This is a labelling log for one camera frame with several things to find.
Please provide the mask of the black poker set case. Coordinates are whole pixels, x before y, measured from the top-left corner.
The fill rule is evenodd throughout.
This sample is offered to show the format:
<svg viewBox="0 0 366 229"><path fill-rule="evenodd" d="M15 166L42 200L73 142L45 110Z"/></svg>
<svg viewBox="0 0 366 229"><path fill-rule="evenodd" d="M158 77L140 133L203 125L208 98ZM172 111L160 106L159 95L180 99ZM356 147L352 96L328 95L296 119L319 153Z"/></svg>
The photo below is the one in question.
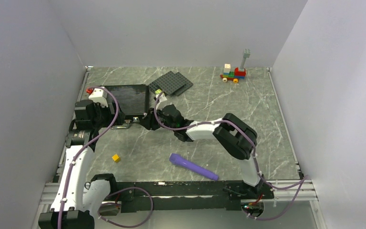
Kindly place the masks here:
<svg viewBox="0 0 366 229"><path fill-rule="evenodd" d="M150 92L147 85L106 85L105 88L112 94L106 97L110 113L115 114L114 97L120 109L112 128L127 128L129 124L141 122L148 114Z"/></svg>

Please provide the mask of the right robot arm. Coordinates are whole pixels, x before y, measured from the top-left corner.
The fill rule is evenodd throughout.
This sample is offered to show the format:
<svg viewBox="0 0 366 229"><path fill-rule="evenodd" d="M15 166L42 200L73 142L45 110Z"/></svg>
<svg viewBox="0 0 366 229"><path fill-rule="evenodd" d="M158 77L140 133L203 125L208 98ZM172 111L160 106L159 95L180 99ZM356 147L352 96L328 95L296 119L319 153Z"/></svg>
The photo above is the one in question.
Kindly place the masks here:
<svg viewBox="0 0 366 229"><path fill-rule="evenodd" d="M256 198L263 190L263 174L256 163L257 132L232 113L212 121L186 119L172 104L161 110L151 108L139 122L148 130L173 131L182 142L212 139L235 158L241 168L242 183L236 193Z"/></svg>

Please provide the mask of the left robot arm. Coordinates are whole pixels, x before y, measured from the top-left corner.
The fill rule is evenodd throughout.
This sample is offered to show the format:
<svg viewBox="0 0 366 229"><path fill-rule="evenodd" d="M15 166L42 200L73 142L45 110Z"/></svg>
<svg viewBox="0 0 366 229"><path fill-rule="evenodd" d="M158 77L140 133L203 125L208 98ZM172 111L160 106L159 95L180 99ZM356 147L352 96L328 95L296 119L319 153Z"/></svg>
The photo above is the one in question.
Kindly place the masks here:
<svg viewBox="0 0 366 229"><path fill-rule="evenodd" d="M99 219L102 201L112 200L118 194L115 177L111 174L95 175L88 191L85 179L91 166L100 129L108 131L124 119L117 101L102 107L90 99L75 104L66 139L64 171L51 208L41 213L41 229L93 229Z"/></svg>

